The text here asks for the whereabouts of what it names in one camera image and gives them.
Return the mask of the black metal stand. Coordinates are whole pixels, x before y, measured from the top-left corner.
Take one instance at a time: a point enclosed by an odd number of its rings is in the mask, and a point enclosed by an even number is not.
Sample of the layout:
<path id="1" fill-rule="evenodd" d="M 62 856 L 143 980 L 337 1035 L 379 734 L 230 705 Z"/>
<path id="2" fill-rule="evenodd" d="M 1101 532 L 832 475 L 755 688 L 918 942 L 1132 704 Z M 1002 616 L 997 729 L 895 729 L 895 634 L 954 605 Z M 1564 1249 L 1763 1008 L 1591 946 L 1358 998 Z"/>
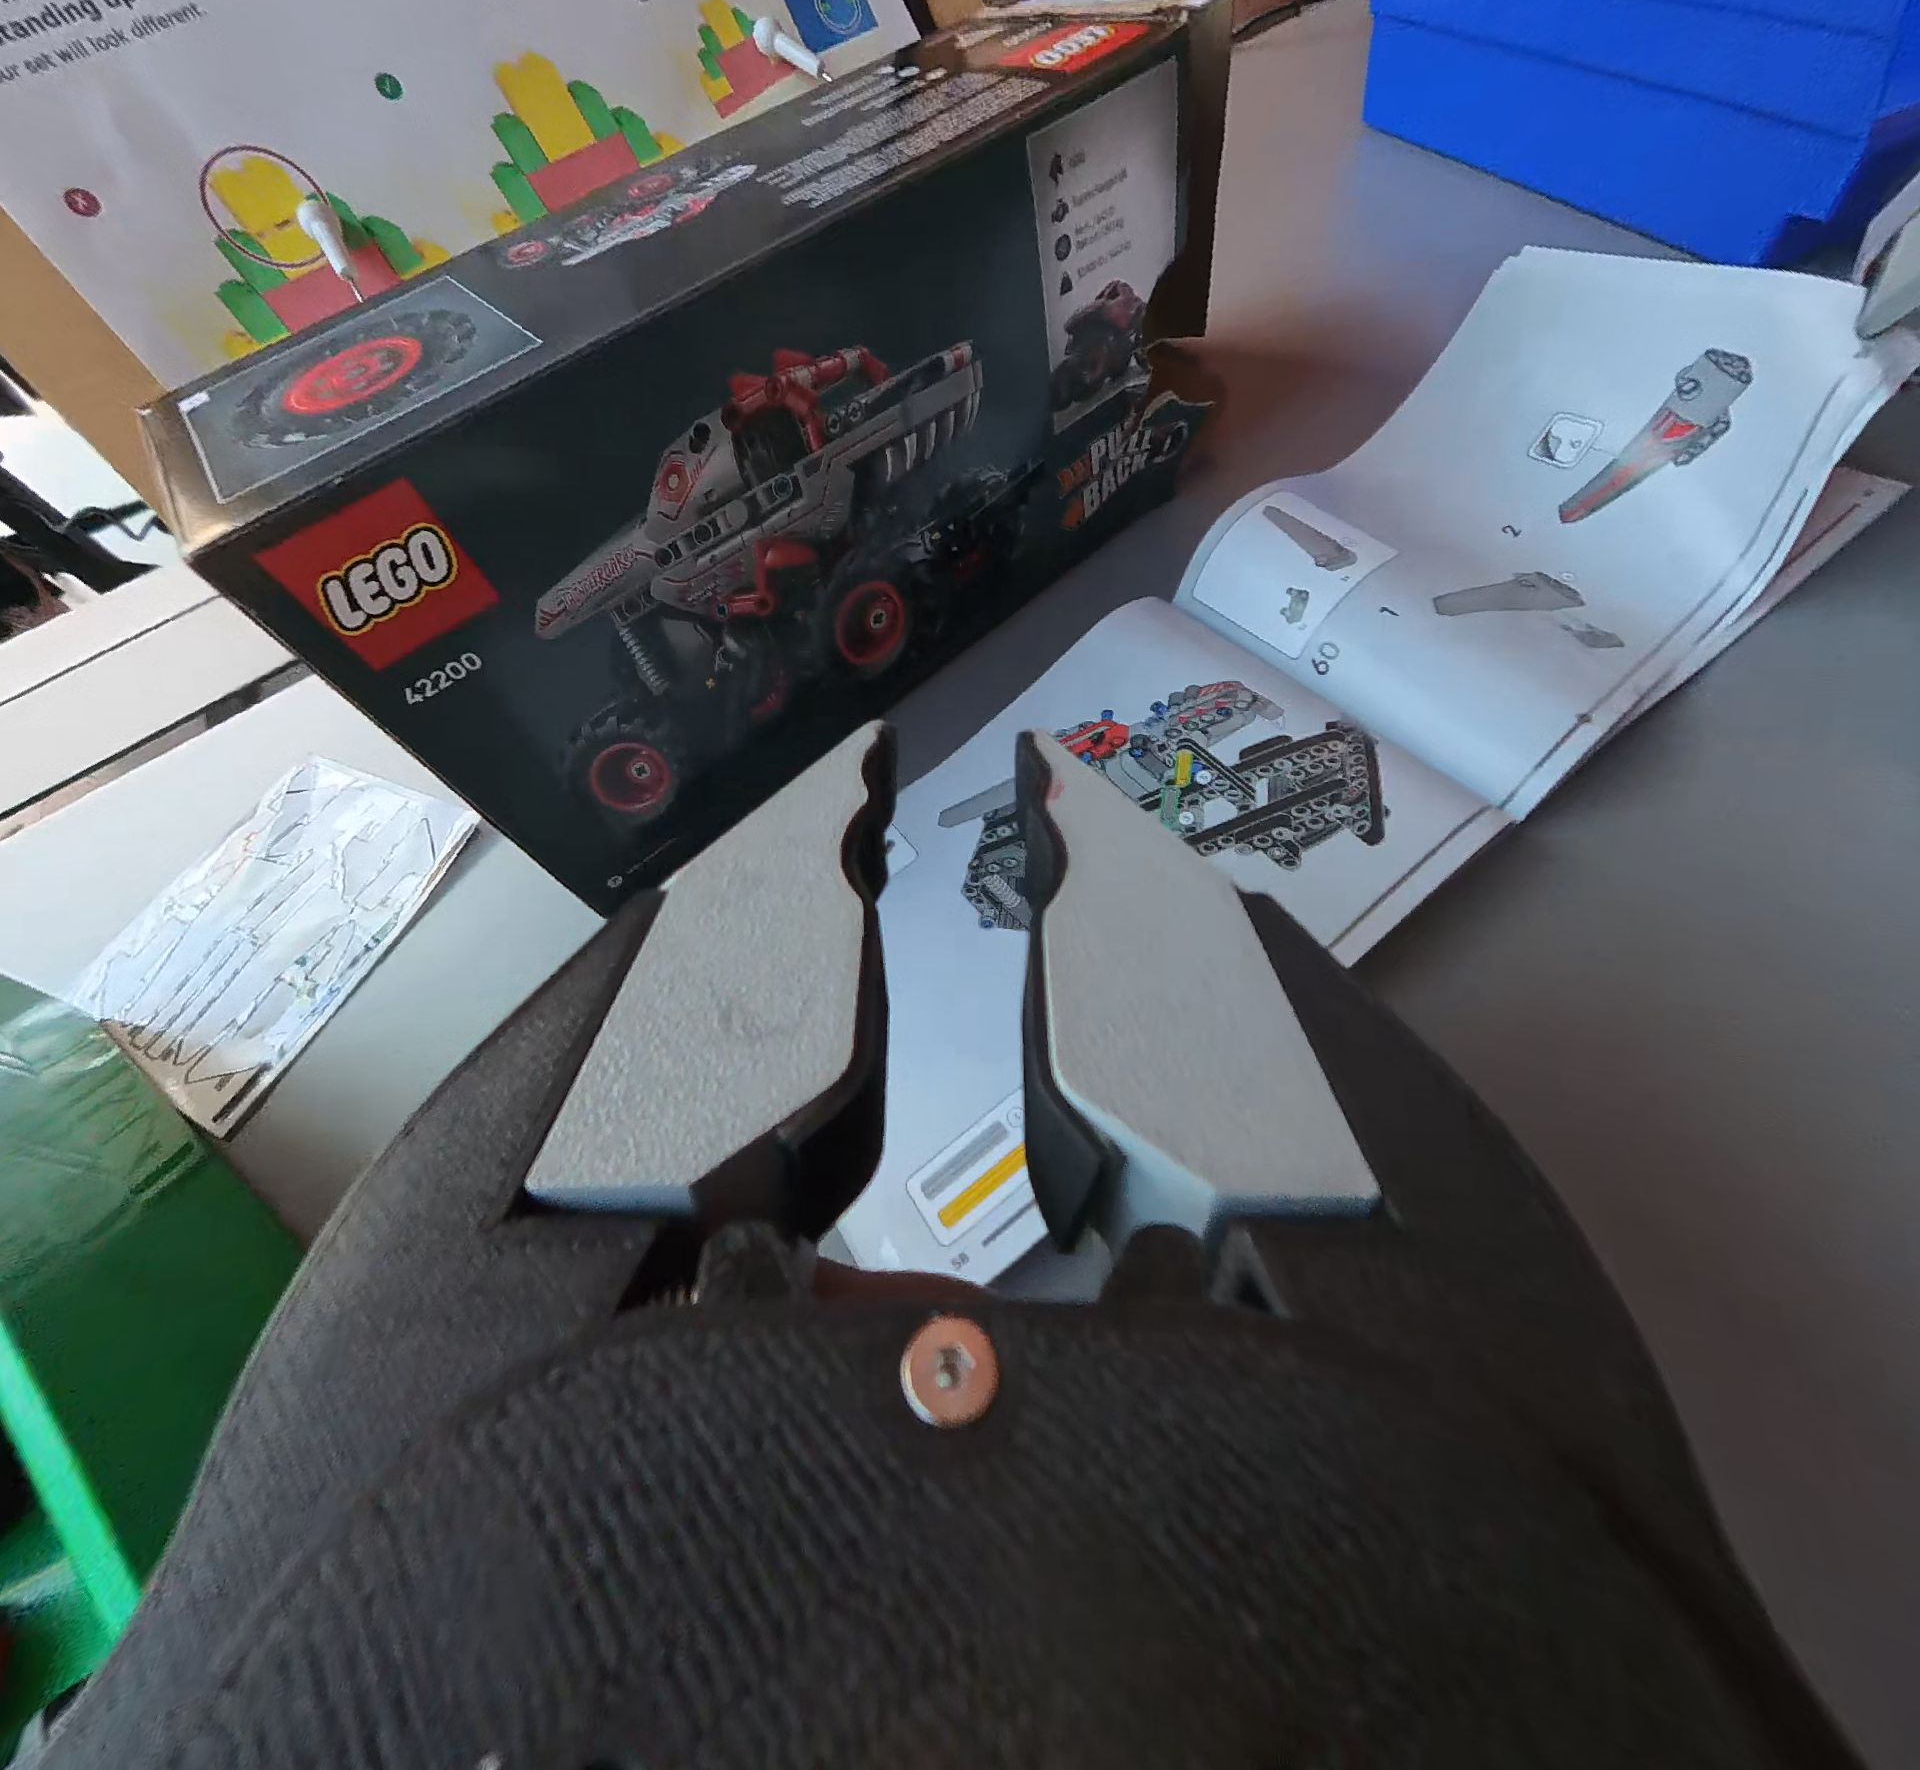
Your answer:
<path id="1" fill-rule="evenodd" d="M 176 545 L 103 456 L 1 365 L 1 540 L 8 575 L 65 606 L 170 568 Z"/>

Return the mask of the green plastic bin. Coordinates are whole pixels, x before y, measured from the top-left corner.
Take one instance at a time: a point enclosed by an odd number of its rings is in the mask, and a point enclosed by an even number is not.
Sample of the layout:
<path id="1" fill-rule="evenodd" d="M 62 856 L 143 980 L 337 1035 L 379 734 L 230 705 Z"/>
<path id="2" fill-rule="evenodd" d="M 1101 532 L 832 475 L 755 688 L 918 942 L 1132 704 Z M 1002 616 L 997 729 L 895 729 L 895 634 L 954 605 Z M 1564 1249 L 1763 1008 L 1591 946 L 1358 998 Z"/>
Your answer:
<path id="1" fill-rule="evenodd" d="M 297 1262 L 91 1021 L 3 980 L 3 1759 L 122 1636 Z"/>

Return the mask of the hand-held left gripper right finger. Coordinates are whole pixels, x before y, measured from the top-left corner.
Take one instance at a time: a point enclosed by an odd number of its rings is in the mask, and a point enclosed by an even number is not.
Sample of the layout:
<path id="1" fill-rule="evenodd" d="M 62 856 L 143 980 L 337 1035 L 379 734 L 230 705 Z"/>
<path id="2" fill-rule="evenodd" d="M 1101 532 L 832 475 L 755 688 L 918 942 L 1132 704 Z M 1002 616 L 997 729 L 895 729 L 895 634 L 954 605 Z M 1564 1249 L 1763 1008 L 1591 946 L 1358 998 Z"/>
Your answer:
<path id="1" fill-rule="evenodd" d="M 1014 749 L 1030 927 L 1022 1148 L 1052 1242 L 1359 1220 L 1380 1184 L 1255 927 L 1210 864 L 1048 733 Z"/>

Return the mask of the lego instruction booklet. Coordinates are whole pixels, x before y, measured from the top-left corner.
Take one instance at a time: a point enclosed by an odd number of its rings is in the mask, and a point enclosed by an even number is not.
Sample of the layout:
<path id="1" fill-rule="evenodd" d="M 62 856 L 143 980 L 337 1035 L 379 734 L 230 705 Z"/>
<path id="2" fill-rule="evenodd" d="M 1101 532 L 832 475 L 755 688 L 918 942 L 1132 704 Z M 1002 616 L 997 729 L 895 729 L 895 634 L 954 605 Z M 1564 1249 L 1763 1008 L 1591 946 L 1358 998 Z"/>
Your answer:
<path id="1" fill-rule="evenodd" d="M 907 785 L 852 1262 L 986 1285 L 1044 1241 L 1021 731 L 1355 966 L 1858 530 L 1827 483 L 1915 378 L 1915 312 L 1866 328 L 1892 286 L 1518 252 L 1363 448 L 1222 512 L 1169 602 L 1117 608 Z"/>

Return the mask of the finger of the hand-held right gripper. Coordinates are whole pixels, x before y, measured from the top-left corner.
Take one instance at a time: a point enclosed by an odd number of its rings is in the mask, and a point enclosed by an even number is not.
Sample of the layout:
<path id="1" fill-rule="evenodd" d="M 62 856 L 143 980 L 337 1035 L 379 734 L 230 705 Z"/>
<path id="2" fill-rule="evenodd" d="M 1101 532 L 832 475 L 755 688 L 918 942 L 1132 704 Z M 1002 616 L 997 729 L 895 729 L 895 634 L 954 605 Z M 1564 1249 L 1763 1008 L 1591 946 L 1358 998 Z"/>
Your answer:
<path id="1" fill-rule="evenodd" d="M 1862 233 L 1858 338 L 1876 338 L 1918 314 L 1918 188 L 1920 176 L 1911 174 Z"/>

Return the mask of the black lego set box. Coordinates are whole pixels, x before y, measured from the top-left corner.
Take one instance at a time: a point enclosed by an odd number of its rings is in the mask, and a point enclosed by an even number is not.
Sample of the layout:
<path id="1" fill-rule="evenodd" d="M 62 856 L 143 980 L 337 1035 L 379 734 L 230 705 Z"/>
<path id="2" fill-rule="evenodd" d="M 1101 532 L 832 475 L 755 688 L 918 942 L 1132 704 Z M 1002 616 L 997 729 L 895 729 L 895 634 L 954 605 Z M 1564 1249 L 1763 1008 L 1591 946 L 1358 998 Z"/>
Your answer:
<path id="1" fill-rule="evenodd" d="M 143 410 L 188 564 L 598 913 L 1173 493 L 1225 8 L 872 62 Z"/>

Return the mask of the lego sticker sheet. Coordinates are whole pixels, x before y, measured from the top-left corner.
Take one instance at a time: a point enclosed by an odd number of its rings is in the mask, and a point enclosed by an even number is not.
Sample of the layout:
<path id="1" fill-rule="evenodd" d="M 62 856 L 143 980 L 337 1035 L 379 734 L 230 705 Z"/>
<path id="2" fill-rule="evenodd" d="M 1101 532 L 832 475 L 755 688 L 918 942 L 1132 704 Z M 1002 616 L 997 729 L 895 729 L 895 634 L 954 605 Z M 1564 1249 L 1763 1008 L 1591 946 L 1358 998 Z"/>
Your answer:
<path id="1" fill-rule="evenodd" d="M 310 756 L 112 939 L 67 1002 L 232 1137 L 476 835 L 460 802 Z"/>

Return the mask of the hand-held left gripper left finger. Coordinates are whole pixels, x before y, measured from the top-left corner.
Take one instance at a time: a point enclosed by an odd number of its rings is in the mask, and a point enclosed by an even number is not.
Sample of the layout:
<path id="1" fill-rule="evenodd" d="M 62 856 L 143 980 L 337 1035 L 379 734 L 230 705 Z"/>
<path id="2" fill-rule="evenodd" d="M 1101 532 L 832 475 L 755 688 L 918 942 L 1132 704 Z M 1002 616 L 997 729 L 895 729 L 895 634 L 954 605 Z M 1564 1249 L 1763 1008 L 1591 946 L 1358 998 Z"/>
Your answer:
<path id="1" fill-rule="evenodd" d="M 877 1176 L 896 743 L 856 729 L 661 887 L 523 1176 L 541 1209 L 819 1239 Z"/>

